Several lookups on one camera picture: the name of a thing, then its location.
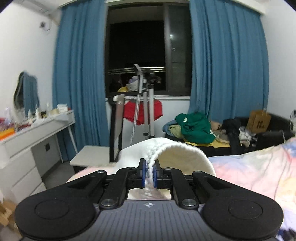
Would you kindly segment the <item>white knit sweater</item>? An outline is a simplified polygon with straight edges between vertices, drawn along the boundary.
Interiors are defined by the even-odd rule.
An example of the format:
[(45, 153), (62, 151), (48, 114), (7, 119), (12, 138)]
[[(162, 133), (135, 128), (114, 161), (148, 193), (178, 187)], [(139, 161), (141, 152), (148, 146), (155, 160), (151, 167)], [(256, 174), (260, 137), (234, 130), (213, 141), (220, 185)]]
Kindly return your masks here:
[(121, 168), (137, 167), (141, 158), (147, 162), (147, 179), (145, 188), (132, 189), (128, 199), (134, 200), (170, 200), (168, 190), (155, 189), (152, 183), (152, 166), (156, 161), (162, 168), (179, 169), (183, 174), (191, 175), (194, 171), (203, 171), (215, 176), (213, 165), (198, 147), (168, 138), (151, 138), (123, 149), (119, 160), (113, 168), (115, 174)]

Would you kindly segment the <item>white stool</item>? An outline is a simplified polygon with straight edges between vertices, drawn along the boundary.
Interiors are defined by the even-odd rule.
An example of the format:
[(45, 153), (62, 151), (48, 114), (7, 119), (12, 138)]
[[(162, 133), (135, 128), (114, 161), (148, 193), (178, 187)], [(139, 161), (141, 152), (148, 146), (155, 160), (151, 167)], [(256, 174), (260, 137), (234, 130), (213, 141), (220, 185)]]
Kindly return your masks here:
[(102, 146), (85, 146), (70, 161), (74, 172), (78, 173), (88, 167), (99, 167), (109, 164), (109, 148)]

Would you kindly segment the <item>green hoodie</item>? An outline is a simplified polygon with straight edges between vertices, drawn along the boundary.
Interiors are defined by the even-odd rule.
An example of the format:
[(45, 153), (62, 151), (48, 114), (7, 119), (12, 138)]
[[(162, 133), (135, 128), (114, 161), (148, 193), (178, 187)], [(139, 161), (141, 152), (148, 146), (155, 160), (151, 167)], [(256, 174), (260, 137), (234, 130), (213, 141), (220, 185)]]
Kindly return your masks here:
[(211, 133), (211, 124), (207, 117), (200, 112), (178, 114), (175, 121), (181, 127), (184, 139), (195, 144), (210, 144), (215, 140)]

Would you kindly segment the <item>red cloth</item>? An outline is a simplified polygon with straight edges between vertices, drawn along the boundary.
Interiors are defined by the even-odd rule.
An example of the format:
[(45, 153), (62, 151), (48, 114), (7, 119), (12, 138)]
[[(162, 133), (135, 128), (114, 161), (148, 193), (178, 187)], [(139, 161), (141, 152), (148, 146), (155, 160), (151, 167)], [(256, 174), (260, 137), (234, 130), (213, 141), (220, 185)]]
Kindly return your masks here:
[[(134, 120), (134, 113), (135, 113), (136, 102), (135, 100), (130, 100), (125, 104), (124, 114), (123, 117), (126, 118), (128, 121), (133, 123)], [(163, 115), (162, 111), (162, 103), (159, 100), (154, 100), (154, 120), (159, 119)], [(140, 101), (139, 111), (138, 111), (138, 119), (137, 125), (144, 124), (144, 104)]]

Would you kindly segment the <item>pastel bed duvet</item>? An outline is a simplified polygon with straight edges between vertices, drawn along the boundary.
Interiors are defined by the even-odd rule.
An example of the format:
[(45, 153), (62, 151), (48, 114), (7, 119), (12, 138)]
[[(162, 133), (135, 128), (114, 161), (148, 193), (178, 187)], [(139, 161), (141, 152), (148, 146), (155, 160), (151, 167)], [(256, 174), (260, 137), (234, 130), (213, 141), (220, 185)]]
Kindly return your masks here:
[[(208, 159), (218, 178), (275, 200), (284, 213), (277, 239), (295, 240), (295, 138), (261, 151)], [(98, 170), (114, 174), (116, 164), (85, 168), (70, 180)]]

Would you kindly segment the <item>white dressing table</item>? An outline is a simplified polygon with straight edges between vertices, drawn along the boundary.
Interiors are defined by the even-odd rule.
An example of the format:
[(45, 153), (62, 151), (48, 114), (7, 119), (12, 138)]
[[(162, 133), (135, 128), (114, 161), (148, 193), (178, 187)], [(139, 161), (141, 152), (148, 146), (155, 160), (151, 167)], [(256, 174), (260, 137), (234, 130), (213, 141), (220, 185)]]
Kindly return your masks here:
[(46, 190), (32, 153), (34, 146), (67, 128), (74, 150), (77, 151), (71, 130), (71, 125), (75, 123), (74, 111), (69, 110), (37, 122), (1, 141), (1, 194), (16, 204)]

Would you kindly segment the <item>silver tripod stand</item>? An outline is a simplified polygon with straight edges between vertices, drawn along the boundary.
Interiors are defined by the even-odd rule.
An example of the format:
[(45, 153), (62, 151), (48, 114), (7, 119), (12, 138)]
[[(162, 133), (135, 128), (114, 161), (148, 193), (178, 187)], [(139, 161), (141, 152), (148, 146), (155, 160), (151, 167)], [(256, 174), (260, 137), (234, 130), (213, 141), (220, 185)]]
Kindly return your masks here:
[(138, 91), (136, 95), (136, 107), (133, 120), (132, 137), (137, 125), (140, 101), (144, 104), (144, 139), (154, 138), (154, 83), (157, 78), (152, 70), (141, 69), (138, 64), (134, 64), (135, 73), (138, 76)]

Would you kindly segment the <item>black sofa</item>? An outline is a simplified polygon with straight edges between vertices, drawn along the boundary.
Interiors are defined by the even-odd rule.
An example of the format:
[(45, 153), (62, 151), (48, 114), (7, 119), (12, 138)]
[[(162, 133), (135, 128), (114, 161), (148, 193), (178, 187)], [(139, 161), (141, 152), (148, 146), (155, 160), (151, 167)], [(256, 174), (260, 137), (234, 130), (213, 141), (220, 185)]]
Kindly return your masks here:
[[(240, 120), (239, 139), (242, 147), (242, 154), (280, 145), (295, 136), (295, 131), (293, 130), (295, 125), (292, 121), (274, 114), (270, 115), (271, 120), (267, 131), (264, 133), (250, 132), (246, 128), (249, 118), (235, 117)], [(207, 157), (232, 155), (226, 130), (222, 129), (223, 121), (221, 123), (212, 120), (209, 121), (211, 124), (211, 133), (215, 135), (215, 140), (210, 144), (195, 144), (186, 141), (181, 133), (181, 127), (177, 124), (175, 119), (163, 126), (163, 132), (165, 133), (165, 137), (172, 141), (198, 147)]]

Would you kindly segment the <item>cardboard box on floor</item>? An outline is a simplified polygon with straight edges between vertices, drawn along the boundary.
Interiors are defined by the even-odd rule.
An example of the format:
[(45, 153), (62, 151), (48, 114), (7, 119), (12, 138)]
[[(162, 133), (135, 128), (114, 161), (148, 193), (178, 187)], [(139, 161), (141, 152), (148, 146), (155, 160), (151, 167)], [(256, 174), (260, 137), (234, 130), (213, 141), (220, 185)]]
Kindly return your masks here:
[(3, 200), (1, 202), (1, 225), (10, 228), (16, 228), (16, 223), (15, 223), (15, 209), (16, 209), (16, 204), (10, 200)]

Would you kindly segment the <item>right blue curtain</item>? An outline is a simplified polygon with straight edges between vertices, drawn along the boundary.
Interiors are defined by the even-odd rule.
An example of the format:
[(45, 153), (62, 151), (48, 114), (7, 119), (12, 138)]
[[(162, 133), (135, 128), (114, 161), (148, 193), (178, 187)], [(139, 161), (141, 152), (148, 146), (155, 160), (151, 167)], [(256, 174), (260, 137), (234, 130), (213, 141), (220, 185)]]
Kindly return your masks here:
[(260, 14), (233, 1), (190, 1), (190, 15), (189, 112), (221, 122), (265, 109), (269, 64)]

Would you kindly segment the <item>blue curtain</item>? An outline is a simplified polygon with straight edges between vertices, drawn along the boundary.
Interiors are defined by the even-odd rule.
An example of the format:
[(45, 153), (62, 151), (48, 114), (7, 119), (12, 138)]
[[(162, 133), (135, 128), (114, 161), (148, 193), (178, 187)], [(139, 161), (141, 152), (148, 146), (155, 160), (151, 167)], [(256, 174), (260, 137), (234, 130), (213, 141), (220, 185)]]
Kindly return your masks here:
[(189, 112), (221, 122), (265, 109), (269, 64), (260, 14), (233, 1), (190, 1), (190, 15)]
[(67, 104), (75, 123), (58, 133), (62, 157), (72, 158), (86, 145), (108, 146), (105, 104), (104, 1), (76, 1), (62, 8), (53, 71), (53, 106)]

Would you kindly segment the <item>left blue curtain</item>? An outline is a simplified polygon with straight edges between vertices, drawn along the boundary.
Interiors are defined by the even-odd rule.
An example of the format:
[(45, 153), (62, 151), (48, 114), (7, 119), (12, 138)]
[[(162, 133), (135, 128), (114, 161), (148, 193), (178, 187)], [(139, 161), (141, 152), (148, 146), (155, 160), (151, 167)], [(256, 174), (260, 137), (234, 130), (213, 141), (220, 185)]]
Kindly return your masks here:
[(105, 104), (104, 1), (76, 1), (62, 8), (53, 71), (53, 106), (67, 104), (75, 123), (58, 133), (62, 157), (72, 158), (86, 145), (108, 146)]

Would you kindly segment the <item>orange box on desk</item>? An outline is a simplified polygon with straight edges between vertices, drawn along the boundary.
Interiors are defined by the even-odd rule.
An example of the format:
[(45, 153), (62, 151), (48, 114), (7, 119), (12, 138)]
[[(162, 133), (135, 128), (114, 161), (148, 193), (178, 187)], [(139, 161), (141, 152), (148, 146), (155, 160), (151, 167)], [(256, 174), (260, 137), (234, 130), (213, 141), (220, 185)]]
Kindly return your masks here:
[(3, 140), (15, 133), (14, 128), (8, 128), (7, 130), (0, 131), (0, 140)]

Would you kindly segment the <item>wavy black mirror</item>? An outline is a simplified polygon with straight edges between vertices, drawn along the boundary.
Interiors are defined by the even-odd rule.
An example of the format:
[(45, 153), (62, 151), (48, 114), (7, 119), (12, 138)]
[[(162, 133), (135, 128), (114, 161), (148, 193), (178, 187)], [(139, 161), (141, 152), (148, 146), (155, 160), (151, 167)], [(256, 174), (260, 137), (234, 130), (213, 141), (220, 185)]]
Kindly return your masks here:
[(14, 106), (16, 110), (23, 111), (26, 117), (29, 111), (34, 111), (36, 107), (40, 106), (37, 79), (25, 71), (18, 76)]

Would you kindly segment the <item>dark window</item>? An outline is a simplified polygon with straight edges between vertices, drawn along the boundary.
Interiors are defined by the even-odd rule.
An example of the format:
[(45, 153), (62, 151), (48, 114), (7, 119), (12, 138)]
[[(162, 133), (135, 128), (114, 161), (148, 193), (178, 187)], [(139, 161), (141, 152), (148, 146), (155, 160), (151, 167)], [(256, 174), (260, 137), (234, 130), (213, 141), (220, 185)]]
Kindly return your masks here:
[(110, 96), (135, 76), (134, 66), (154, 72), (157, 95), (189, 96), (192, 31), (187, 3), (110, 6), (105, 37), (105, 92)]

